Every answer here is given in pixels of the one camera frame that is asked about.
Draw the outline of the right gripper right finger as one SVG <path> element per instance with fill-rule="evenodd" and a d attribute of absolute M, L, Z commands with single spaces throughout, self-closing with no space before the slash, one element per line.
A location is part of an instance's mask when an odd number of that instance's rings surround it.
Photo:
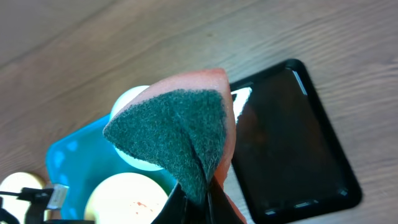
<path fill-rule="evenodd" d="M 243 224 L 215 177 L 212 178 L 206 195 L 206 223 Z"/>

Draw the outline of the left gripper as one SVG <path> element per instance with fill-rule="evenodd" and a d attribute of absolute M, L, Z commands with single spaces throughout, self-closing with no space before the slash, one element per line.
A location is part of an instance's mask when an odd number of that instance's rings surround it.
<path fill-rule="evenodd" d="M 26 224 L 95 224 L 92 220 L 44 220 L 46 210 L 60 210 L 66 199 L 69 187 L 53 184 L 44 189 L 24 187 L 20 192 L 1 191 L 1 195 L 13 196 L 17 200 L 29 202 L 24 214 Z"/>

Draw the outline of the green-rimmed plate front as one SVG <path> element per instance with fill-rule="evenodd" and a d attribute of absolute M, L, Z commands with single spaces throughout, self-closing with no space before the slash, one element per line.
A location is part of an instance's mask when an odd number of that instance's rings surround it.
<path fill-rule="evenodd" d="M 94 189 L 84 219 L 95 224 L 152 223 L 167 199 L 163 188 L 142 174 L 116 174 Z"/>

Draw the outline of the blue-rimmed plate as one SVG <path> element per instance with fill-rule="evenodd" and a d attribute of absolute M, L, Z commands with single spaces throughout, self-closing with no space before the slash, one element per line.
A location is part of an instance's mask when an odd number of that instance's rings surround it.
<path fill-rule="evenodd" d="M 124 92 L 115 102 L 110 112 L 109 120 L 112 120 L 131 100 L 133 100 L 136 96 L 142 93 L 148 85 L 137 86 L 131 88 L 130 90 Z M 135 159 L 126 153 L 120 151 L 118 148 L 114 147 L 120 158 L 128 163 L 130 166 L 135 167 L 136 169 L 144 170 L 144 171 L 158 171 L 162 170 L 162 167 L 152 164 L 150 162 L 142 161 L 139 159 Z"/>

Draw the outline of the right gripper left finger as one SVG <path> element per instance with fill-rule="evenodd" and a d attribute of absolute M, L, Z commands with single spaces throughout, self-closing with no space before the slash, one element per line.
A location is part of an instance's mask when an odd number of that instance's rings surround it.
<path fill-rule="evenodd" d="M 186 224 L 187 206 L 188 198 L 181 185 L 176 184 L 152 224 Z"/>

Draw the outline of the red and green sponge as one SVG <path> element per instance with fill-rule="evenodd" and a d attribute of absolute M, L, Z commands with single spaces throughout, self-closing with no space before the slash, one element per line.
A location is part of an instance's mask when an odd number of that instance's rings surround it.
<path fill-rule="evenodd" d="M 131 100 L 103 134 L 127 155 L 168 171 L 188 198 L 187 223 L 206 223 L 208 186 L 215 177 L 223 189 L 236 143 L 227 74 L 214 68 L 165 78 Z"/>

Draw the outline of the green-rimmed plate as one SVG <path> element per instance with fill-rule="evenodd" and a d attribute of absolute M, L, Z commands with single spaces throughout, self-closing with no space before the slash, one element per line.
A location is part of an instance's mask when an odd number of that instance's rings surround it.
<path fill-rule="evenodd" d="M 43 178 L 27 173 L 16 172 L 7 176 L 1 182 L 1 191 L 19 193 L 22 188 L 44 189 L 46 183 Z M 25 213 L 30 207 L 30 202 L 17 200 L 15 196 L 2 195 L 2 207 L 11 215 L 15 216 L 20 224 L 25 223 Z"/>
<path fill-rule="evenodd" d="M 95 224 L 152 223 L 167 199 L 163 188 L 142 174 L 116 174 L 94 189 L 84 219 Z"/>

